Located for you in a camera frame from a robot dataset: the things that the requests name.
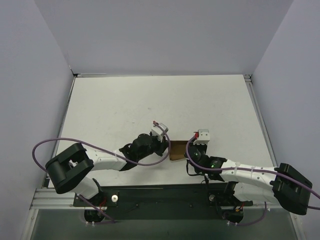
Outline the brown paper box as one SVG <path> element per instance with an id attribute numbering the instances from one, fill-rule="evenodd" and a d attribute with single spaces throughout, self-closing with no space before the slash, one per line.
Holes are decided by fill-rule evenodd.
<path id="1" fill-rule="evenodd" d="M 187 140 L 171 140 L 169 159 L 171 161 L 178 161 L 185 158 Z"/>

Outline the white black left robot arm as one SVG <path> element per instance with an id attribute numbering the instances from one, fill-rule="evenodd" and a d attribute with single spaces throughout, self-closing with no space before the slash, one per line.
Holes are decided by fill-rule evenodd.
<path id="1" fill-rule="evenodd" d="M 122 155 L 74 143 L 45 164 L 45 169 L 57 194 L 74 192 L 80 194 L 92 206 L 101 203 L 103 194 L 97 180 L 87 177 L 91 171 L 113 170 L 124 172 L 136 166 L 154 166 L 163 162 L 170 141 L 163 133 L 140 134 L 132 143 L 120 148 Z M 152 154 L 162 157 L 155 163 L 140 163 Z"/>

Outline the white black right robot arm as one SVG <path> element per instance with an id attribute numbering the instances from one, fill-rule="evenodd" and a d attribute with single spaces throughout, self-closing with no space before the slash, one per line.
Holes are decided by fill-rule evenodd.
<path id="1" fill-rule="evenodd" d="M 190 140 L 184 155 L 198 175 L 230 183 L 231 193 L 238 201 L 275 203 L 296 215 L 307 214 L 313 185 L 290 164 L 250 166 L 223 157 L 208 156 L 206 150 L 207 145 Z"/>

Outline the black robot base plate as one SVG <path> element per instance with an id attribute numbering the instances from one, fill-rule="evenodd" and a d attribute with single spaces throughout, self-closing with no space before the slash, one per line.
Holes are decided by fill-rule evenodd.
<path id="1" fill-rule="evenodd" d="M 241 221 L 251 200 L 234 196 L 235 183 L 191 183 L 141 186 L 105 186 L 90 200 L 117 222 L 128 220 Z"/>

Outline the aluminium table edge rail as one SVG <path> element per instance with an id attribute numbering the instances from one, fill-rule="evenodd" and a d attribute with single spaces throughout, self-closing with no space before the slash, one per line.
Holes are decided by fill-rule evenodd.
<path id="1" fill-rule="evenodd" d="M 274 153 L 274 150 L 273 150 L 273 147 L 271 144 L 270 136 L 268 134 L 268 130 L 266 128 L 266 124 L 265 124 L 265 121 L 263 119 L 263 115 L 261 113 L 261 110 L 260 110 L 260 107 L 258 104 L 258 99 L 257 99 L 255 91 L 254 91 L 253 82 L 252 82 L 252 75 L 251 74 L 244 74 L 243 77 L 244 77 L 244 81 L 247 86 L 254 110 L 256 112 L 256 116 L 257 116 L 260 128 L 262 130 L 262 134 L 263 134 L 271 161 L 274 166 L 278 166 L 278 162 L 276 160 L 275 153 Z"/>

